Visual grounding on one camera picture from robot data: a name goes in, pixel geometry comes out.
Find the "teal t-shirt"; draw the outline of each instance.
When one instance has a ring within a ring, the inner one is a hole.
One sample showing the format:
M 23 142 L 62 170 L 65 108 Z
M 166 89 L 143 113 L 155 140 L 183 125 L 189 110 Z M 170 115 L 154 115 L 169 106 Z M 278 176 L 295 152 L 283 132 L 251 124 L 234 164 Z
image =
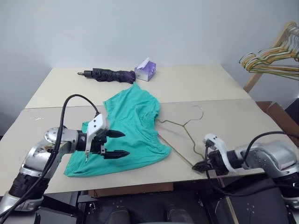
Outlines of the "teal t-shirt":
M 125 137 L 107 138 L 108 151 L 126 150 L 129 155 L 119 159 L 103 159 L 90 154 L 85 164 L 84 152 L 75 152 L 65 168 L 67 176 L 95 176 L 144 167 L 164 159 L 170 147 L 160 143 L 154 129 L 159 114 L 158 100 L 134 83 L 104 102 L 110 129 L 125 133 Z M 88 122 L 83 123 L 86 132 Z

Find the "purple tissue box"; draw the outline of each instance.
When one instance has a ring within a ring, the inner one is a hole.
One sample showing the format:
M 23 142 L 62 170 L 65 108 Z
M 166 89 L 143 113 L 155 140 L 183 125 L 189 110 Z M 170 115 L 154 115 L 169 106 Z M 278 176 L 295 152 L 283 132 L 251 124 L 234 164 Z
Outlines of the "purple tissue box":
M 137 68 L 135 67 L 136 78 L 142 79 L 144 81 L 149 81 L 156 72 L 156 63 L 149 61 L 145 67 Z

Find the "white table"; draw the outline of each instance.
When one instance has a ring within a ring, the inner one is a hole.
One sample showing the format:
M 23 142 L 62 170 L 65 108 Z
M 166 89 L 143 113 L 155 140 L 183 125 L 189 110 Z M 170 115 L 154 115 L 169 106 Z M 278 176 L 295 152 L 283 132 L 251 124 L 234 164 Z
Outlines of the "white table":
M 0 174 L 0 195 L 10 188 L 28 150 L 41 140 L 48 128 L 58 126 L 60 106 L 65 98 L 73 93 L 80 93 L 96 105 L 102 105 L 103 100 L 130 87 L 129 84 L 98 83 L 78 76 L 76 72 L 82 70 L 53 69 L 0 141 L 0 168 L 5 170 Z M 225 140 L 228 148 L 234 149 L 248 143 L 260 133 L 280 130 L 221 66 L 158 68 L 150 82 L 137 82 L 163 102 L 161 120 L 184 123 L 188 119 L 196 119 L 203 111 L 202 119 L 192 121 L 187 127 L 198 142 L 198 152 L 203 152 L 201 140 L 206 133 L 217 134 Z M 85 106 L 85 101 L 80 99 L 74 99 L 70 103 L 71 107 L 66 110 L 65 125 L 71 129 L 80 129 L 82 121 L 92 119 L 93 108 Z M 106 113 L 103 106 L 99 106 L 99 109 Z M 201 160 L 192 151 L 192 143 L 180 127 L 165 123 L 157 124 L 156 128 L 191 164 Z M 296 149 L 286 136 L 266 136 L 261 142 L 273 139 L 285 140 Z M 205 175 L 192 171 L 190 164 L 174 151 L 164 160 L 150 166 L 88 178 L 67 177 L 63 174 L 69 157 L 70 155 L 63 157 L 46 193 L 206 178 Z M 258 172 L 261 170 L 240 170 L 239 174 Z

